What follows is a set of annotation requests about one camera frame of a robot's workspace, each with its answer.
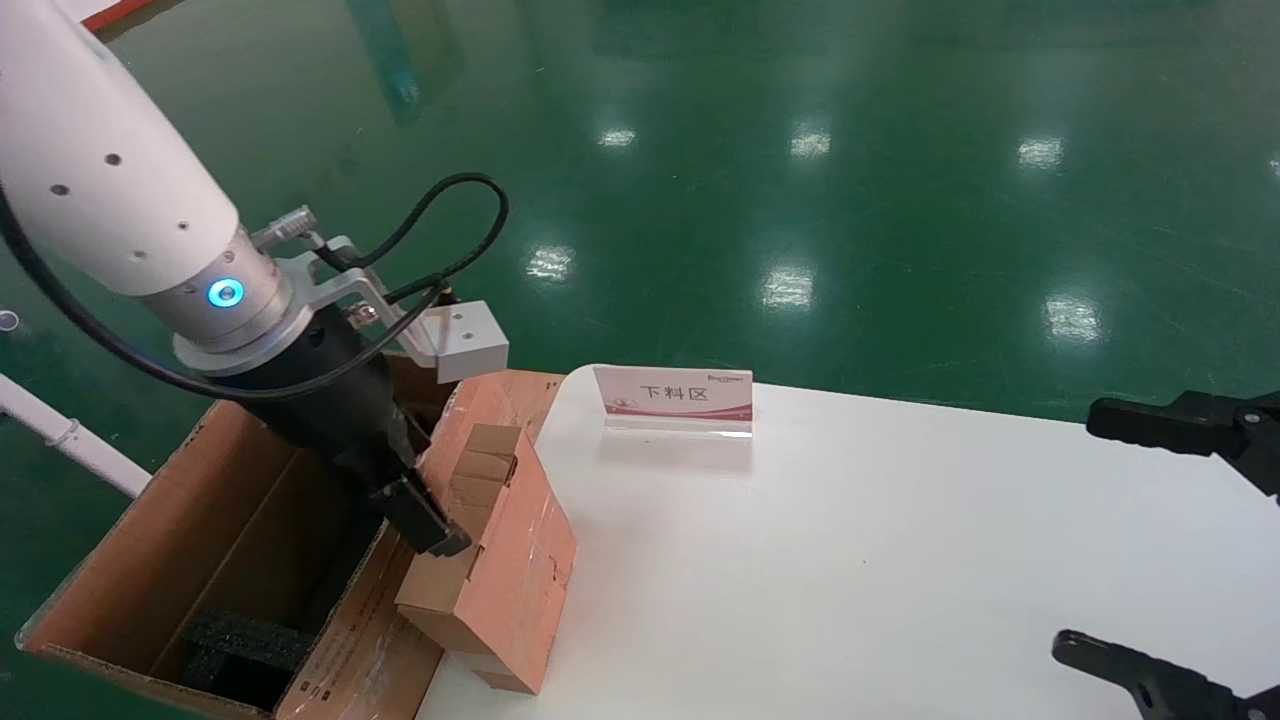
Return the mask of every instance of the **black cable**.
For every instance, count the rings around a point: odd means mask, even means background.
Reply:
[[[498,196],[498,214],[494,215],[493,224],[489,227],[489,232],[485,233],[484,238],[480,240],[480,245],[477,245],[475,250],[472,250],[467,255],[467,258],[463,258],[462,261],[454,263],[453,265],[449,265],[444,270],[440,270],[439,273],[434,273],[433,275],[428,277],[442,275],[447,278],[449,275],[453,275],[457,272],[466,268],[467,265],[470,265],[471,263],[475,263],[476,258],[483,255],[485,250],[489,250],[489,246],[492,246],[493,242],[498,240],[498,233],[502,232],[503,225],[507,224],[507,214],[511,211],[511,202],[507,199],[507,191],[504,191],[502,186],[498,184],[498,181],[493,179],[492,177],[484,173],[457,173],[433,184],[431,188],[422,195],[422,197],[417,201],[417,204],[413,205],[413,209],[410,210],[404,220],[401,222],[398,228],[396,228],[396,232],[393,232],[387,240],[381,242],[381,245],[375,247],[374,251],[370,252],[369,255],[357,258],[356,260],[342,260],[332,251],[328,252],[328,255],[317,251],[316,255],[319,255],[321,260],[324,260],[325,263],[328,263],[339,272],[351,268],[367,268],[374,263],[381,260],[384,256],[387,256],[387,254],[390,252],[392,249],[394,249],[397,245],[399,245],[402,240],[404,240],[404,237],[410,233],[410,231],[413,229],[413,225],[417,224],[417,220],[422,218],[422,214],[426,213],[426,209],[431,206],[431,202],[434,202],[435,199],[440,196],[440,193],[443,193],[445,190],[449,190],[456,184],[463,184],[468,182],[480,183],[492,190],[494,195]]]
[[[93,342],[102,346],[104,350],[157,380],[188,392],[219,400],[250,402],[282,401],[293,400],[315,392],[338,379],[343,374],[364,365],[375,355],[385,350],[387,346],[390,345],[399,333],[404,332],[404,328],[407,328],[410,323],[425,313],[428,307],[431,306],[431,302],[434,302],[440,295],[439,287],[428,291],[412,310],[406,313],[399,320],[396,320],[396,323],[387,328],[387,332],[374,341],[372,345],[362,350],[343,365],[334,368],[323,375],[282,388],[232,389],[174,372],[165,365],[143,356],[137,350],[129,347],[106,325],[100,323],[97,318],[95,318],[88,309],[86,309],[67,290],[67,287],[63,286],[63,283],[58,279],[58,275],[54,274],[49,265],[45,264],[45,260],[31,246],[27,233],[23,232],[22,225],[18,224],[18,218],[14,215],[13,208],[9,205],[9,199],[4,193],[3,183],[0,183],[0,236],[4,236],[4,242],[9,247],[9,251],[13,252],[18,265],[26,270],[32,282],[36,283],[36,287],[38,287],[41,292],[44,292],[45,296],[49,297],[49,300],[59,310],[61,310],[64,315],[67,315],[67,319],[69,319],[72,324],[93,340]]]

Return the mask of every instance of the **metal bracket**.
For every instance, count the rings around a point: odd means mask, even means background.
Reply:
[[[351,238],[346,236],[334,237],[325,245],[335,254],[355,250]],[[280,268],[289,274],[305,304],[320,309],[358,295],[374,309],[384,327],[390,327],[404,316],[399,305],[392,305],[383,297],[387,287],[372,269],[353,268],[315,283],[311,278],[321,264],[323,260],[311,251],[280,260]],[[494,373],[507,366],[507,336],[484,301],[431,307],[397,340],[404,354],[420,368],[436,368],[442,383]]]

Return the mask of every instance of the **white pipe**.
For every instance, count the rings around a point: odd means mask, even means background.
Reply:
[[[4,374],[0,374],[0,415],[18,420],[45,438],[45,445],[79,462],[129,497],[137,497],[151,480],[151,473],[88,432],[79,420],[64,418]]]

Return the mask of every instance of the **box flap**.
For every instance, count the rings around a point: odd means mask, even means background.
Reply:
[[[32,620],[23,648],[145,673],[296,452],[238,405],[216,404]]]

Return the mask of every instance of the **robotic arm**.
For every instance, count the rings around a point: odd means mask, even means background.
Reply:
[[[1280,492],[1280,393],[1236,398],[1184,392],[1166,406],[1102,398],[1089,407],[1089,434],[1185,455],[1217,455],[1266,496]],[[1280,717],[1280,685],[1248,698],[1172,662],[1062,630],[1053,659],[1120,685],[1143,720]]]
[[[444,190],[492,188],[499,211],[462,261],[388,292],[371,264]],[[0,234],[73,323],[136,368],[188,391],[238,401],[287,441],[320,454],[361,502],[419,552],[470,544],[415,471],[428,434],[394,397],[381,350],[398,341],[440,382],[499,370],[507,340],[484,302],[456,304],[448,278],[492,245],[507,217],[480,174],[445,178],[383,246],[360,256],[325,240],[306,208],[250,233],[236,206],[120,61],[50,0],[0,3]],[[129,350],[67,293],[28,233],[174,331],[174,373]],[[301,238],[307,251],[266,249]],[[321,264],[338,274],[316,281]],[[358,296],[348,318],[335,305]],[[404,311],[399,301],[416,299]],[[388,325],[378,341],[357,329]]]

